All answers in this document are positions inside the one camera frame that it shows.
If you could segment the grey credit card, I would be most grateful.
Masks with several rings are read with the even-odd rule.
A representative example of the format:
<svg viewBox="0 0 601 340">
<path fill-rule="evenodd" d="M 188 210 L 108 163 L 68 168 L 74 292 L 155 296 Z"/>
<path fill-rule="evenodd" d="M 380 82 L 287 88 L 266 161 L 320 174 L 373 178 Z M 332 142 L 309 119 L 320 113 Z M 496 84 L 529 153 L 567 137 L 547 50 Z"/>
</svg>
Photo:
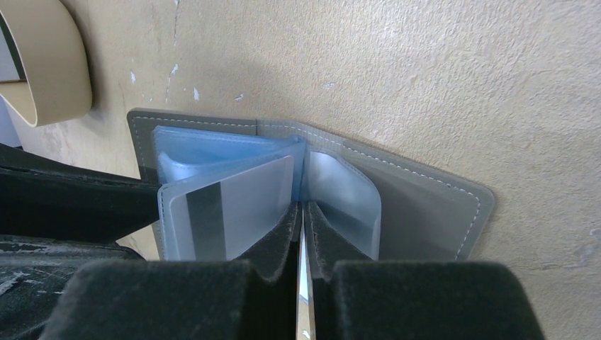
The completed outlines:
<svg viewBox="0 0 601 340">
<path fill-rule="evenodd" d="M 294 163 L 286 156 L 161 187 L 164 259 L 229 261 L 243 254 L 288 210 Z"/>
</svg>

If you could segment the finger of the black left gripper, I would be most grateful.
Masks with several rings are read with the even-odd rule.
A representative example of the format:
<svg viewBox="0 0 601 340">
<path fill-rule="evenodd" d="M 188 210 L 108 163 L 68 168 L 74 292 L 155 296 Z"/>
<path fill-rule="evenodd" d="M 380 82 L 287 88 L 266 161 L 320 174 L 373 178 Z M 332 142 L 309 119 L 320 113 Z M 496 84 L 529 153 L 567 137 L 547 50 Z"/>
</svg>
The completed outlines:
<svg viewBox="0 0 601 340">
<path fill-rule="evenodd" d="M 1 146 L 1 338 L 37 339 L 84 264 L 159 218 L 158 187 Z"/>
</svg>

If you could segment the grey leather card holder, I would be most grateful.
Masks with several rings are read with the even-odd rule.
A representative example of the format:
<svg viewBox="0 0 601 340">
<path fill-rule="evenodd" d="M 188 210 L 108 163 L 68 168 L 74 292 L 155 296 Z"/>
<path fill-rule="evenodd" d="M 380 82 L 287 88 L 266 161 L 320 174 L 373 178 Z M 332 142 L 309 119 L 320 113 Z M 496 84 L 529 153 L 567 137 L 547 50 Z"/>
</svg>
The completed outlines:
<svg viewBox="0 0 601 340">
<path fill-rule="evenodd" d="M 134 108 L 128 126 L 141 178 L 169 180 L 158 147 L 190 147 L 192 134 L 225 132 L 236 148 L 259 137 L 302 137 L 300 198 L 332 229 L 379 260 L 465 260 L 495 206 L 488 188 L 293 120 L 215 118 Z"/>
</svg>

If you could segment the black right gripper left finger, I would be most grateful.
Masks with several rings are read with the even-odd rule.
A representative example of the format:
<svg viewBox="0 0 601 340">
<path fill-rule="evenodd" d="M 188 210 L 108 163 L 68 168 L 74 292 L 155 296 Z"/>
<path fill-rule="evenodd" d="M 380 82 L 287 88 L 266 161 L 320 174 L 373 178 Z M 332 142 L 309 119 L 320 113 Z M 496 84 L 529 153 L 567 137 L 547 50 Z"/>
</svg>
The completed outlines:
<svg viewBox="0 0 601 340">
<path fill-rule="evenodd" d="M 294 339 L 301 208 L 232 261 L 81 267 L 43 339 Z"/>
</svg>

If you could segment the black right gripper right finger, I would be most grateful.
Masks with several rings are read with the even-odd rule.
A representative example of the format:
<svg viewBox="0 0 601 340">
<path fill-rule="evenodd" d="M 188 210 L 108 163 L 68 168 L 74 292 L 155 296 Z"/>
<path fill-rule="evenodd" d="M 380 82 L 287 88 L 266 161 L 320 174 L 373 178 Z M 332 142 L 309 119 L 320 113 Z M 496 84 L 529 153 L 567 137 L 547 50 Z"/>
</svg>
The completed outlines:
<svg viewBox="0 0 601 340">
<path fill-rule="evenodd" d="M 303 205 L 316 339 L 543 339 L 518 278 L 500 263 L 374 261 Z"/>
</svg>

